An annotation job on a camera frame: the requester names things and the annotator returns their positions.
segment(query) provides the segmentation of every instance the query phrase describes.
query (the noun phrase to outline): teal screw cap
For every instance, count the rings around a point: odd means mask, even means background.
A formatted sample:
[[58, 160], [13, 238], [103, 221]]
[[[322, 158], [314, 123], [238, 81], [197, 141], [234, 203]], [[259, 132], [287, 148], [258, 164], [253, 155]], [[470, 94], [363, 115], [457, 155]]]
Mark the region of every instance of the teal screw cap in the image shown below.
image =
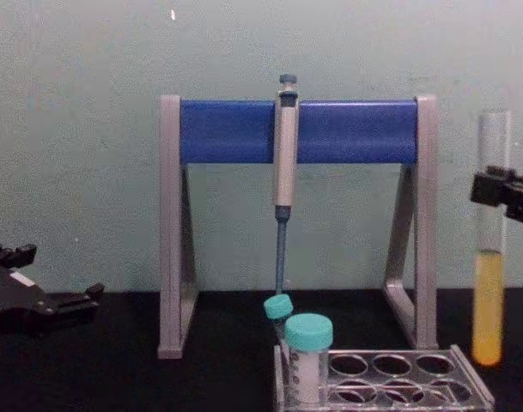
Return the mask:
[[288, 316], [294, 311], [294, 306], [286, 294], [276, 294], [263, 303], [265, 314], [270, 320], [280, 319]]
[[333, 325], [326, 316], [302, 313], [288, 318], [284, 337], [291, 348], [307, 352], [322, 350], [333, 342]]

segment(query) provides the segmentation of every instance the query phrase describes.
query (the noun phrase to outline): gray stand frame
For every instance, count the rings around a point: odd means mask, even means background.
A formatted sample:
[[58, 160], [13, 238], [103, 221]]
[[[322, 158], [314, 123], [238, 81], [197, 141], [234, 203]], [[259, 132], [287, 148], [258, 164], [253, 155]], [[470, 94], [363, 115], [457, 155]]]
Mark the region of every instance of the gray stand frame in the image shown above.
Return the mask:
[[[180, 359], [198, 297], [188, 175], [179, 158], [180, 97], [160, 98], [160, 345], [159, 359]], [[417, 97], [417, 163], [403, 165], [398, 182], [384, 294], [411, 346], [436, 342], [436, 198], [438, 109]], [[414, 220], [415, 302], [402, 277]]]

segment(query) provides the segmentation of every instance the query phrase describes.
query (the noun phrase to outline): blue pipette holder bar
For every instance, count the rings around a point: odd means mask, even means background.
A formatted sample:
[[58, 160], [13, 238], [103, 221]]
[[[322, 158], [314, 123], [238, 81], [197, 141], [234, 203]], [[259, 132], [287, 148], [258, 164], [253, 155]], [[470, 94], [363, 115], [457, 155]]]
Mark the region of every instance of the blue pipette holder bar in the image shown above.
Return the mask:
[[[160, 100], [161, 359], [180, 358], [194, 312], [187, 164], [272, 163], [271, 100]], [[414, 348], [437, 348], [435, 220], [438, 112], [414, 100], [302, 101], [298, 163], [400, 163], [383, 291]], [[415, 302], [402, 284], [412, 218]]]

